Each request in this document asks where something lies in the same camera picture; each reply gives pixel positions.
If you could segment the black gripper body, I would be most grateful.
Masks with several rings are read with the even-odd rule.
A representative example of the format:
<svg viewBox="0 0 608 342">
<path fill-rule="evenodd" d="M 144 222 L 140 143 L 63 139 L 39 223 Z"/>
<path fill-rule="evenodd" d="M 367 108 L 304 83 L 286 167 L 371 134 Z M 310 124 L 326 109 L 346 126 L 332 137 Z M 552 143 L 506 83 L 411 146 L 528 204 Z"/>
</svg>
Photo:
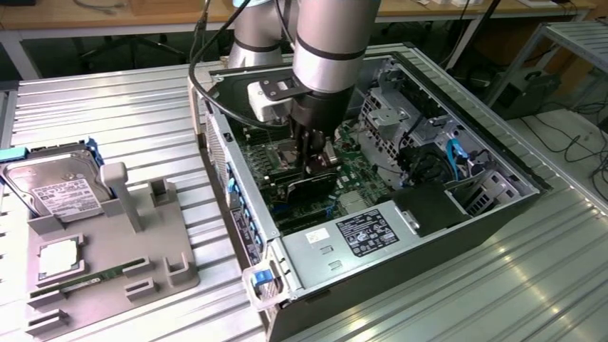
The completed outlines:
<svg viewBox="0 0 608 342">
<path fill-rule="evenodd" d="M 344 120 L 352 92 L 354 88 L 338 93 L 312 91 L 294 98 L 290 119 L 295 138 L 300 138 L 304 132 L 334 135 Z"/>
</svg>

